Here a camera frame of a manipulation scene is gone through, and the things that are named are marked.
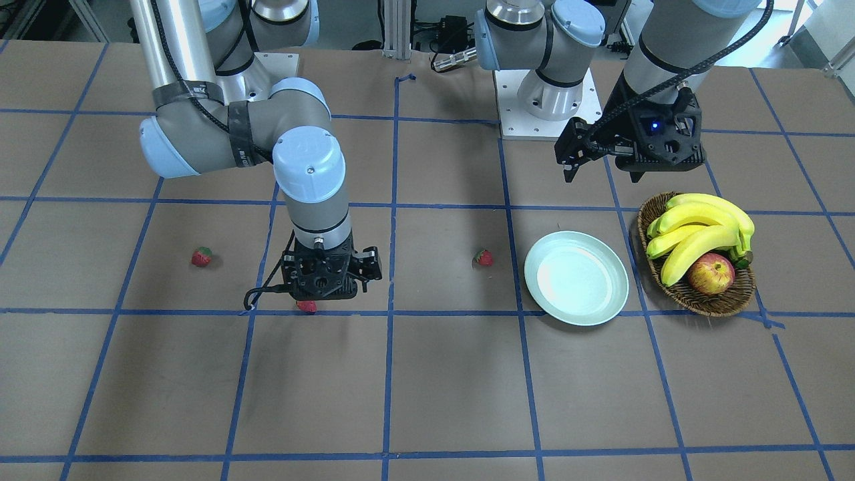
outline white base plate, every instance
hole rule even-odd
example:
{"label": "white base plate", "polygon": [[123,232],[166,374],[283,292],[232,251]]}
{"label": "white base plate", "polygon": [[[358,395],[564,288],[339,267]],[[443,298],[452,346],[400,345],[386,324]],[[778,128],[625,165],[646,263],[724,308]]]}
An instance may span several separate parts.
{"label": "white base plate", "polygon": [[278,82],[286,77],[296,77],[300,65],[300,55],[296,53],[256,52],[256,57]]}
{"label": "white base plate", "polygon": [[[498,116],[502,121],[502,138],[509,140],[555,140],[561,135],[567,121],[546,121],[529,114],[523,109],[516,97],[522,79],[529,70],[498,70],[494,72],[496,80],[496,101]],[[602,116],[593,84],[591,69],[585,73],[582,81],[583,95],[579,109],[572,116],[581,117],[588,123],[596,122]]]}

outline bunch of bananas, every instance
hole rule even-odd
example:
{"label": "bunch of bananas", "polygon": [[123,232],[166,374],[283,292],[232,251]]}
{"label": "bunch of bananas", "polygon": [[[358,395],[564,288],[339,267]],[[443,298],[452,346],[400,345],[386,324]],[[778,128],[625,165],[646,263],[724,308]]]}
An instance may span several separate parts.
{"label": "bunch of bananas", "polygon": [[727,251],[737,269],[752,261],[754,222],[732,202],[708,193],[682,193],[672,197],[666,211],[647,228],[647,257],[670,252],[662,268],[662,284],[672,286],[694,261],[709,251]]}

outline blue tape grid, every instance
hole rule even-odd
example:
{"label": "blue tape grid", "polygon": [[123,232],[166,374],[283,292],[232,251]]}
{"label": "blue tape grid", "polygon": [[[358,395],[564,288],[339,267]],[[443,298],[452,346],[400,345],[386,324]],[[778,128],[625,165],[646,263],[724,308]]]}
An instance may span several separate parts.
{"label": "blue tape grid", "polygon": [[[393,329],[395,327],[395,241],[396,232],[398,230],[398,132],[400,129],[400,99],[401,99],[401,82],[407,80],[415,80],[416,76],[408,74],[405,77],[395,77],[395,110],[392,119],[392,208],[390,218],[389,236],[389,301],[387,304],[388,313],[386,315],[386,372],[383,381],[383,453],[389,453],[389,446],[392,436],[392,358],[394,341]],[[389,479],[389,460],[385,456],[380,468],[380,480],[388,481]]]}
{"label": "blue tape grid", "polygon": [[[0,45],[0,53],[3,52],[5,47],[9,41],[4,41],[2,45]],[[796,384],[795,377],[790,369],[790,366],[787,362],[786,355],[784,354],[783,346],[781,345],[780,340],[778,339],[777,334],[772,334],[773,340],[775,342],[775,346],[778,349],[778,353],[781,356],[781,362],[784,366],[784,369],[787,373],[787,377],[792,385],[793,392],[799,401],[799,406],[802,410],[802,413],[805,417],[805,422],[807,423],[808,429],[811,432],[811,437],[813,440],[813,444],[771,444],[771,445],[736,445],[736,446],[712,446],[712,447],[688,447],[685,446],[682,442],[682,436],[680,433],[679,423],[677,421],[675,409],[673,406],[673,400],[670,396],[669,385],[667,376],[664,370],[664,366],[661,360],[661,354],[658,350],[658,344],[656,340],[655,331],[652,326],[651,317],[655,316],[671,316],[671,315],[688,315],[690,312],[685,311],[649,311],[646,306],[646,300],[644,298],[643,293],[641,292],[640,283],[639,283],[639,273],[635,268],[635,263],[633,261],[633,274],[636,280],[636,287],[640,291],[640,301],[642,303],[642,311],[625,311],[621,312],[621,316],[643,316],[645,317],[648,333],[651,337],[654,354],[657,358],[657,367],[660,372],[660,377],[663,381],[663,388],[666,394],[666,400],[669,403],[669,410],[671,413],[672,422],[675,427],[675,435],[678,441],[678,446],[676,448],[606,448],[606,449],[571,449],[571,450],[556,450],[556,449],[542,449],[540,447],[540,434],[537,425],[537,414],[536,414],[536,406],[534,405],[534,390],[531,381],[531,373],[530,366],[528,361],[528,346],[525,336],[525,323],[524,317],[526,316],[542,316],[543,312],[539,311],[523,311],[522,309],[522,297],[521,297],[521,288],[520,288],[520,278],[519,272],[517,270],[516,265],[516,246],[515,246],[515,238],[513,235],[513,219],[511,212],[512,211],[526,211],[526,210],[555,210],[555,211],[614,211],[617,213],[620,224],[622,227],[622,231],[625,234],[625,242],[627,243],[627,249],[630,254],[630,258],[634,258],[634,253],[632,247],[629,245],[628,241],[628,231],[626,224],[622,218],[622,212],[626,211],[637,211],[634,208],[626,208],[621,207],[618,197],[616,196],[616,189],[614,180],[611,175],[610,166],[607,162],[604,162],[607,175],[610,181],[610,187],[612,190],[612,196],[615,200],[615,207],[605,207],[605,206],[544,206],[544,205],[511,205],[510,204],[510,196],[508,193],[507,186],[507,174],[505,171],[504,165],[504,149],[502,147],[501,140],[499,140],[499,153],[500,153],[500,163],[502,167],[502,176],[503,176],[503,187],[504,187],[504,205],[423,205],[423,204],[398,204],[397,203],[397,161],[398,161],[398,124],[400,122],[440,122],[440,123],[455,123],[455,124],[467,124],[467,123],[480,123],[480,124],[497,124],[497,121],[493,120],[481,120],[481,119],[464,119],[464,120],[448,120],[448,119],[430,119],[430,118],[418,118],[418,117],[401,117],[398,115],[398,101],[399,101],[399,92],[398,92],[398,83],[404,80],[414,79],[415,77],[409,75],[404,77],[403,79],[396,79],[395,87],[395,116],[346,116],[346,115],[336,115],[335,118],[341,119],[360,119],[360,120],[375,120],[375,121],[393,121],[395,122],[395,134],[393,136],[394,139],[394,153],[393,153],[393,177],[392,177],[392,202],[391,204],[380,204],[380,203],[354,203],[354,206],[359,207],[385,207],[392,209],[392,238],[390,239],[390,298],[389,298],[389,307],[387,311],[328,311],[328,312],[320,312],[321,314],[327,315],[370,315],[370,316],[387,316],[388,318],[388,330],[387,330],[387,356],[386,356],[386,396],[384,403],[384,446],[382,452],[379,453],[309,453],[309,454],[233,454],[233,442],[234,436],[237,430],[238,421],[239,421],[239,410],[240,410],[240,402],[242,400],[243,395],[243,386],[245,382],[245,374],[247,363],[249,359],[250,349],[251,349],[251,339],[253,334],[254,320],[255,316],[264,315],[264,316],[290,316],[290,315],[301,315],[299,312],[282,312],[282,311],[264,311],[258,310],[256,312],[251,313],[250,320],[247,326],[247,337],[245,344],[245,353],[241,366],[241,374],[239,378],[239,386],[235,395],[235,405],[233,409],[233,419],[230,425],[230,431],[227,441],[227,449],[225,454],[190,454],[190,455],[169,455],[169,454],[141,454],[141,455],[80,455],[76,454],[77,444],[80,441],[80,436],[83,431],[83,427],[86,422],[86,415],[88,414],[89,407],[91,405],[92,397],[94,396],[95,388],[97,387],[97,381],[100,376],[101,369],[103,368],[103,362],[106,357],[106,353],[109,349],[109,342],[112,337],[112,334],[115,330],[116,320],[120,315],[217,315],[217,316],[233,316],[238,315],[240,311],[205,311],[205,310],[129,310],[122,309],[121,304],[124,300],[124,297],[127,293],[127,286],[130,282],[131,275],[133,273],[133,268],[135,267],[136,261],[139,258],[139,251],[141,249],[142,243],[144,241],[145,233],[150,224],[151,216],[153,214],[154,209],[157,204],[227,204],[227,205],[270,205],[270,222],[271,229],[274,221],[274,211],[277,205],[283,205],[282,201],[276,199],[276,187],[274,187],[274,196],[270,201],[264,200],[230,200],[230,199],[160,199],[159,194],[162,187],[163,180],[160,179],[157,183],[157,187],[155,189],[154,194],[149,199],[116,199],[116,198],[65,198],[65,197],[38,197],[38,190],[41,187],[41,184],[44,182],[44,178],[47,176],[48,171],[50,170],[50,166],[56,159],[56,154],[62,147],[62,143],[68,136],[68,132],[71,128],[71,125],[74,119],[77,116],[84,115],[94,115],[94,116],[149,116],[151,112],[122,112],[122,111],[89,111],[89,110],[80,110],[80,106],[83,103],[83,100],[88,92],[91,83],[101,65],[104,54],[106,53],[106,49],[108,48],[105,45],[104,49],[99,56],[96,65],[88,79],[84,91],[80,96],[78,103],[76,104],[74,110],[24,110],[24,109],[0,109],[2,113],[46,113],[46,114],[63,114],[70,115],[69,121],[64,128],[62,135],[57,142],[56,148],[51,153],[48,163],[45,165],[44,170],[41,176],[38,178],[38,181],[31,191],[29,196],[0,196],[0,201],[26,201],[24,210],[21,213],[21,217],[19,218],[18,223],[15,225],[12,235],[9,237],[8,242],[6,243],[3,253],[0,254],[0,265],[2,265],[6,256],[9,253],[9,249],[14,242],[15,237],[18,235],[21,225],[26,220],[27,214],[29,210],[32,208],[32,204],[34,202],[108,202],[108,203],[140,203],[140,204],[149,204],[149,211],[143,223],[142,229],[140,231],[140,235],[138,238],[137,245],[134,249],[134,253],[132,255],[132,259],[130,264],[128,265],[128,270],[126,273],[125,281],[122,284],[122,290],[119,296],[119,299],[116,302],[116,306],[114,309],[30,309],[30,308],[19,308],[19,307],[10,307],[10,308],[0,308],[0,312],[17,312],[17,313],[45,313],[45,312],[55,312],[60,314],[110,314],[112,315],[110,325],[108,327],[108,331],[105,335],[104,343],[102,346],[102,350],[99,354],[96,370],[93,373],[90,389],[87,393],[87,397],[81,410],[81,415],[79,418],[79,422],[76,426],[74,437],[69,447],[68,454],[65,455],[47,455],[47,456],[0,456],[0,463],[40,463],[40,462],[55,462],[55,463],[63,463],[61,480],[64,480],[68,477],[68,470],[72,463],[86,463],[86,462],[146,462],[146,461],[163,461],[163,462],[193,462],[193,461],[214,461],[214,462],[222,462],[223,469],[221,479],[226,479],[228,474],[228,467],[231,462],[234,461],[253,461],[253,460],[383,460],[384,469],[383,469],[383,479],[384,481],[388,476],[388,461],[390,459],[450,459],[450,458],[494,458],[494,457],[534,457],[538,461],[538,474],[539,479],[544,479],[542,460],[545,457],[562,457],[562,456],[592,456],[592,455],[651,455],[651,454],[679,454],[683,459],[684,469],[686,470],[687,479],[691,479],[691,471],[687,461],[687,454],[702,454],[702,453],[739,453],[739,452],[790,452],[790,451],[817,451],[820,455],[821,461],[823,462],[823,467],[826,470],[827,476],[829,479],[834,479],[833,475],[830,471],[830,467],[825,458],[824,452],[826,451],[855,451],[855,444],[821,444],[818,439],[817,433],[813,424],[811,422],[810,414],[807,411],[807,407],[804,403],[804,400],[801,397],[799,387]],[[811,191],[817,198],[817,202],[821,206],[821,212],[812,212],[812,211],[749,211],[752,215],[791,215],[791,216],[823,216],[828,219],[829,224],[832,226],[832,229],[835,235],[838,238],[841,246],[843,247],[847,257],[852,263],[853,267],[855,267],[855,263],[852,261],[852,255],[849,251],[846,243],[842,240],[840,236],[840,232],[837,230],[833,217],[852,217],[855,216],[855,212],[838,212],[838,211],[828,211],[825,204],[822,202],[822,199],[819,196],[818,191],[816,190],[810,176],[808,175],[804,165],[801,162],[799,154],[795,151],[791,140],[789,139],[792,136],[812,136],[812,137],[844,137],[844,138],[852,138],[855,137],[855,134],[830,134],[830,133],[801,133],[801,132],[787,132],[777,114],[775,113],[774,108],[771,105],[768,97],[766,96],[757,76],[754,74],[753,70],[752,77],[757,84],[758,90],[764,97],[764,101],[769,106],[770,111],[772,112],[773,117],[778,123],[779,132],[767,132],[767,131],[747,131],[747,130],[720,130],[720,129],[706,129],[705,132],[711,133],[725,133],[725,134],[750,134],[750,135],[782,135],[787,140],[788,145],[790,146],[791,151],[793,152],[793,156],[796,159],[799,167],[802,170],[805,179],[809,183],[811,187]],[[713,182],[713,186],[716,189],[716,193],[720,194],[720,190],[718,188],[714,173],[712,171],[712,167],[707,164],[708,173],[710,175],[711,181]],[[516,289],[516,298],[517,298],[517,310],[513,311],[397,311],[394,310],[393,305],[393,264],[394,264],[394,245],[395,245],[395,213],[398,207],[402,208],[422,208],[422,209],[491,209],[491,210],[499,210],[503,209],[506,211],[507,221],[508,221],[508,230],[509,237],[511,242],[511,255],[513,258],[514,265],[514,278],[515,278],[515,289]],[[256,280],[256,284],[260,284],[263,276],[263,267],[265,265],[265,260],[268,255],[270,236],[272,231],[268,231],[268,239],[267,244],[265,246],[264,254],[262,255],[262,260],[259,265],[258,278]],[[771,316],[781,316],[781,317],[802,317],[802,318],[851,318],[855,317],[855,312],[785,312],[785,311],[766,311],[762,300],[758,296],[758,307],[760,308],[760,312],[742,312],[740,314],[741,317],[751,319],[758,322],[763,322],[767,327],[775,326],[779,328],[784,328],[784,325],[781,323],[777,323],[775,321],[769,320],[769,315]],[[518,450],[518,451],[463,451],[463,452],[419,452],[419,453],[404,453],[404,454],[393,454],[389,452],[389,421],[390,421],[390,412],[391,412],[391,381],[392,381],[392,319],[395,315],[407,315],[407,316],[510,316],[517,317],[520,320],[520,332],[521,332],[521,343],[522,343],[522,351],[523,351],[523,362],[526,369],[526,381],[527,381],[527,391],[528,391],[528,399],[530,406],[530,414],[532,417],[533,424],[533,435],[534,435],[534,444],[535,450]]]}
{"label": "blue tape grid", "polygon": [[[268,235],[264,241],[264,252],[262,259],[258,262],[258,273],[256,275],[256,287],[260,288],[264,282],[264,266],[267,264],[267,256],[270,252],[270,238],[273,236],[273,226],[276,218],[276,198],[279,196],[279,184],[274,182],[273,195],[270,199],[270,213],[268,224]],[[226,440],[226,453],[222,461],[222,470],[220,475],[221,481],[228,479],[228,470],[232,462],[232,452],[234,451],[234,437],[238,432],[238,420],[240,416],[240,405],[244,399],[244,386],[246,384],[246,371],[250,365],[250,349],[252,349],[252,336],[256,328],[256,310],[250,312],[249,320],[246,323],[246,341],[244,344],[244,356],[240,361],[240,375],[238,377],[238,389],[234,395],[234,408],[232,409],[232,422],[228,427],[228,438]]]}
{"label": "blue tape grid", "polygon": [[510,265],[514,273],[514,294],[516,296],[517,318],[520,323],[520,343],[522,345],[522,367],[526,378],[526,393],[528,395],[528,415],[532,422],[532,436],[534,437],[534,457],[537,464],[537,476],[539,481],[545,481],[546,475],[543,467],[543,454],[540,446],[540,425],[537,420],[537,406],[534,403],[534,382],[532,381],[531,360],[528,357],[528,336],[526,334],[526,318],[522,309],[522,285],[520,281],[520,270],[518,257],[516,255],[516,236],[514,235],[514,218],[510,208],[510,189],[508,188],[508,170],[504,161],[504,144],[501,139],[498,142],[498,160],[502,170],[502,188],[504,190],[504,214],[508,223],[508,237],[510,238]]}
{"label": "blue tape grid", "polygon": [[629,254],[629,265],[632,268],[633,277],[635,278],[635,288],[638,290],[639,301],[641,302],[641,311],[644,314],[645,323],[647,324],[647,334],[650,336],[651,345],[653,347],[653,355],[656,358],[656,366],[659,370],[659,379],[662,382],[662,387],[665,393],[665,401],[668,404],[668,411],[671,416],[671,424],[674,426],[674,436],[677,441],[677,448],[679,449],[680,459],[683,463],[683,471],[686,473],[686,480],[693,481],[692,468],[689,466],[686,444],[683,442],[683,435],[682,431],[680,430],[680,421],[677,419],[677,411],[674,407],[674,399],[671,396],[671,388],[668,384],[668,376],[665,372],[665,364],[662,361],[662,354],[659,352],[659,342],[656,339],[656,331],[653,329],[653,322],[651,321],[650,313],[647,311],[647,300],[645,299],[644,290],[641,288],[641,277],[639,275],[638,268],[635,263],[635,252],[633,250],[632,243],[630,242],[631,237],[629,234],[629,229],[627,229],[626,220],[623,218],[623,214],[619,210],[621,206],[621,200],[617,196],[615,179],[611,174],[611,166],[609,165],[608,157],[605,157],[603,159],[603,165],[605,167],[606,176],[609,178],[611,197],[614,199],[615,207],[618,209],[617,220],[621,224],[623,241],[626,245],[627,253]]}
{"label": "blue tape grid", "polygon": [[766,105],[769,107],[769,111],[775,118],[775,123],[778,124],[778,128],[781,130],[781,134],[784,136],[784,140],[787,141],[787,145],[790,147],[790,151],[793,153],[793,157],[795,157],[796,163],[799,165],[799,169],[801,169],[802,171],[802,175],[805,176],[807,184],[811,187],[811,192],[813,192],[814,197],[817,198],[817,202],[819,203],[820,209],[823,210],[826,219],[828,219],[828,223],[831,224],[831,229],[834,231],[834,235],[837,236],[837,241],[840,243],[840,246],[843,247],[843,252],[846,253],[846,257],[849,259],[849,264],[852,266],[853,269],[855,269],[855,258],[852,258],[852,253],[849,252],[849,248],[846,247],[846,243],[843,241],[843,237],[840,236],[840,231],[837,230],[837,226],[834,224],[834,219],[828,213],[828,209],[825,207],[823,199],[819,196],[817,187],[814,185],[813,180],[811,180],[811,176],[807,173],[807,169],[805,169],[805,165],[802,163],[801,157],[799,157],[799,153],[796,151],[796,148],[793,145],[793,141],[790,140],[790,133],[787,132],[786,129],[784,129],[784,124],[781,122],[781,119],[775,112],[775,108],[772,107],[772,103],[769,101],[769,97],[766,95],[766,91],[763,89],[763,86],[760,85],[760,79],[757,78],[757,74],[754,73],[754,69],[749,68],[748,71],[751,72],[751,77],[754,79],[754,83],[757,85],[757,89],[760,91],[760,95],[763,96],[763,100],[766,102]]}

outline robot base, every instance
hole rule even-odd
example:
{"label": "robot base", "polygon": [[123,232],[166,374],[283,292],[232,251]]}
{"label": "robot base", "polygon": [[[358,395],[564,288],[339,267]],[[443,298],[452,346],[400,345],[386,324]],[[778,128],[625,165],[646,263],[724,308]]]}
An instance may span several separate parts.
{"label": "robot base", "polygon": [[[502,122],[502,138],[508,140],[556,140],[567,120],[551,122],[529,114],[520,104],[516,91],[528,74],[528,70],[498,70],[494,72],[496,82],[496,101],[499,119]],[[602,116],[602,110],[594,86],[591,70],[585,73],[582,81],[584,95],[579,109],[572,115],[596,122]]]}

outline light blue joint cap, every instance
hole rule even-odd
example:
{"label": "light blue joint cap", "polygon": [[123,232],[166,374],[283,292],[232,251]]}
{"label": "light blue joint cap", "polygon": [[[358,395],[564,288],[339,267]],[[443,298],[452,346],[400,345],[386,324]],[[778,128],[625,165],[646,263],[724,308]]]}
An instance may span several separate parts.
{"label": "light blue joint cap", "polygon": [[198,0],[199,9],[202,10],[202,24],[205,33],[219,27],[220,24],[232,14],[238,0]]}
{"label": "light blue joint cap", "polygon": [[556,0],[552,5],[556,25],[572,39],[589,47],[599,47],[605,32],[605,18],[585,0]]}
{"label": "light blue joint cap", "polygon": [[326,129],[295,127],[273,148],[273,170],[282,192],[304,204],[317,204],[345,184],[345,156],[339,141]]}
{"label": "light blue joint cap", "polygon": [[478,51],[478,64],[485,70],[499,70],[496,47],[492,44],[490,26],[487,25],[484,10],[475,13],[475,49]]}
{"label": "light blue joint cap", "polygon": [[321,89],[318,88],[318,86],[311,80],[306,80],[303,77],[288,77],[286,79],[282,79],[276,82],[270,89],[270,97],[273,97],[277,92],[282,92],[283,90],[299,90],[300,92],[306,92],[312,97],[317,98],[321,101],[323,106],[327,108],[329,118],[333,118],[333,112],[329,109],[329,105],[327,105],[327,100],[323,97]]}
{"label": "light blue joint cap", "polygon": [[318,14],[318,0],[310,0],[309,9],[309,14],[311,15],[309,18],[309,36],[306,37],[303,46],[315,44],[321,35],[321,16]]}
{"label": "light blue joint cap", "polygon": [[754,10],[760,0],[692,0],[699,9],[718,18],[736,18]]}
{"label": "light blue joint cap", "polygon": [[174,179],[199,175],[175,150],[174,145],[157,123],[156,117],[149,117],[139,124],[139,144],[143,147],[145,160],[159,176]]}

